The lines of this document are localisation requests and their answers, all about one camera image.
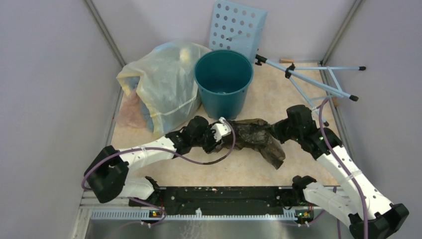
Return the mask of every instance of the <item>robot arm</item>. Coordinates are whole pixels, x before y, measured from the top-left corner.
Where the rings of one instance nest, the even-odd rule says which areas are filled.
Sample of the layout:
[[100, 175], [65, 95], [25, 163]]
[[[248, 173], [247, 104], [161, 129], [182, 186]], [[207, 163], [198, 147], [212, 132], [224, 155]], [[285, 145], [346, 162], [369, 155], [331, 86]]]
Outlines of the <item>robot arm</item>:
[[187, 154], [192, 147], [202, 147], [206, 153], [211, 153], [222, 144], [222, 138], [231, 133], [224, 120], [220, 118], [220, 122], [209, 124], [205, 118], [196, 116], [180, 131], [170, 132], [153, 142], [118, 150], [111, 145], [106, 146], [86, 170], [85, 175], [110, 155], [126, 150], [133, 152], [113, 157], [102, 164], [87, 177], [87, 182], [100, 203], [109, 202], [116, 197], [137, 197], [145, 200], [154, 192], [153, 180], [127, 176], [148, 164], [177, 157], [174, 153]]
[[394, 205], [381, 194], [352, 161], [340, 139], [330, 129], [324, 128], [334, 152], [351, 172], [351, 176], [346, 174], [328, 150], [321, 130], [312, 119], [310, 109], [303, 105], [293, 106], [287, 109], [287, 115], [287, 119], [273, 125], [272, 135], [281, 143], [288, 139], [298, 142], [304, 151], [309, 152], [334, 176], [350, 198], [346, 200], [336, 195], [310, 176], [296, 176], [293, 179], [293, 188], [297, 191], [297, 199], [319, 205], [344, 223], [354, 238], [362, 238], [363, 209], [358, 190], [352, 182], [354, 178], [365, 197], [369, 238], [384, 239], [395, 233], [409, 215], [407, 208], [403, 204]]

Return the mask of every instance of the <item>wooden stick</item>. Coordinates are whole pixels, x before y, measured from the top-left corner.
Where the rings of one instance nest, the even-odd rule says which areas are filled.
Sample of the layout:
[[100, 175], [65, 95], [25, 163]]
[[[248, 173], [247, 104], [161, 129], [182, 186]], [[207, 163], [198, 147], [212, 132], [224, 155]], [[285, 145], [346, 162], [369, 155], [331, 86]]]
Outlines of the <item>wooden stick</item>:
[[334, 108], [337, 108], [338, 107], [338, 102], [337, 102], [337, 97], [333, 97], [332, 98], [332, 104], [334, 105]]
[[289, 58], [280, 58], [279, 63], [293, 63], [294, 60], [293, 59], [289, 59]]

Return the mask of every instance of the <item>dark crumpled cloth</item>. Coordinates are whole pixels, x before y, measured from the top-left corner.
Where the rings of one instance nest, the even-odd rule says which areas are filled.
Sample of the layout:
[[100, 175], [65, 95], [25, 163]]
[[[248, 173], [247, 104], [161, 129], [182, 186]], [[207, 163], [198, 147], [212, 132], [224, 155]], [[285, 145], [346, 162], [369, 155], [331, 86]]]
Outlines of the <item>dark crumpled cloth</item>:
[[[236, 135], [235, 149], [251, 148], [261, 153], [262, 157], [279, 169], [286, 155], [281, 144], [269, 133], [271, 125], [263, 119], [245, 119], [229, 121]], [[214, 152], [224, 148], [231, 148], [233, 135], [224, 136], [222, 144]]]

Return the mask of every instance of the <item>translucent plastic bag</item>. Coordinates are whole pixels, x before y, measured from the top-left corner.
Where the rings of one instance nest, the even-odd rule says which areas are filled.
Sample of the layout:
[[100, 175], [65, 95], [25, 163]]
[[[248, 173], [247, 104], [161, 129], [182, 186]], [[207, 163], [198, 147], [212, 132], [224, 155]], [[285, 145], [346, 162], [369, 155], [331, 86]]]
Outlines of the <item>translucent plastic bag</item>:
[[139, 110], [155, 137], [174, 130], [198, 109], [201, 99], [194, 66], [209, 51], [190, 42], [168, 42], [127, 64], [117, 75], [127, 96], [136, 90]]

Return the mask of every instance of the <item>plastic bucket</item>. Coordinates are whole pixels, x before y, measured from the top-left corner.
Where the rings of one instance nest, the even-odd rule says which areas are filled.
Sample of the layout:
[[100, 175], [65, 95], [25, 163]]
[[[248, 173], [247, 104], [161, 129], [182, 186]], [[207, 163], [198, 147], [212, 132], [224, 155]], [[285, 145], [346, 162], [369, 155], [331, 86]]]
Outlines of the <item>plastic bucket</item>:
[[244, 55], [216, 50], [202, 56], [195, 65], [202, 104], [213, 119], [233, 120], [242, 111], [253, 67]]

